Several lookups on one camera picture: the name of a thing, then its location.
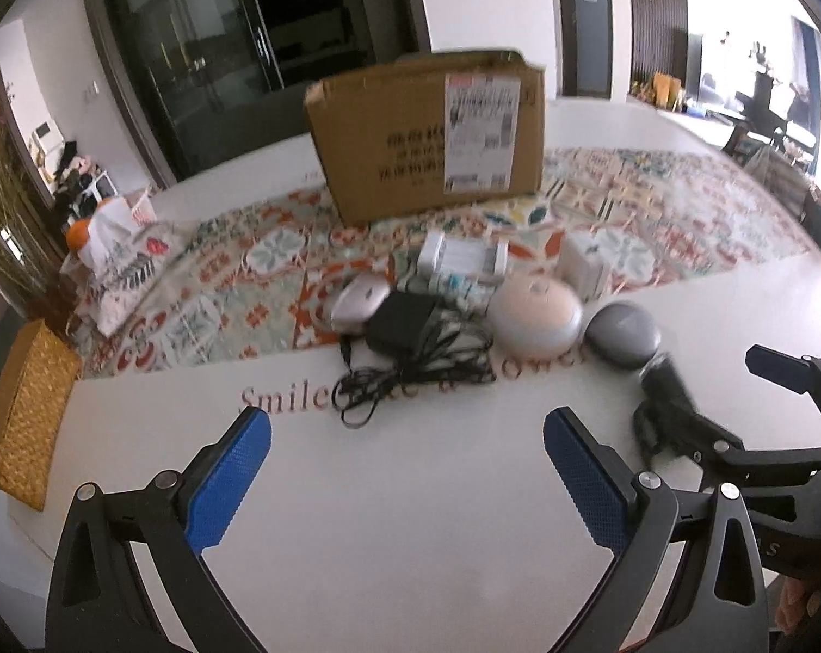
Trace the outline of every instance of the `sliding glass door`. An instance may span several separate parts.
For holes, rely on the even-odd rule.
[[[274,141],[264,103],[283,80],[255,0],[108,4],[126,67],[179,178]]]

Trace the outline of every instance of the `floral tile pattern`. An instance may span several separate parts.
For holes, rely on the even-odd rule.
[[[786,211],[722,156],[547,150],[535,195],[346,227],[329,191],[305,189],[200,224],[126,324],[78,350],[87,378],[255,358],[337,341],[325,299],[361,270],[424,291],[415,252],[438,229],[505,238],[512,266],[547,273],[565,233],[596,244],[613,292],[808,250]]]

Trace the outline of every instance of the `blue gripper pad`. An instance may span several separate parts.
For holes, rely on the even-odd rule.
[[[618,557],[630,539],[625,499],[559,410],[546,416],[544,447],[592,540]]]
[[[271,421],[256,410],[190,499],[185,535],[197,557],[220,544],[270,448]]]

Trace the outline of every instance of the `yellow woven box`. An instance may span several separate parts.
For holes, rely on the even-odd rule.
[[[78,355],[39,320],[17,333],[0,376],[0,489],[39,511],[79,370]]]

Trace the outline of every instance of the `round pink device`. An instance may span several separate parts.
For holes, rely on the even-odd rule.
[[[492,295],[487,319],[496,344],[518,359],[555,359],[579,338],[583,304],[564,282],[510,275]]]

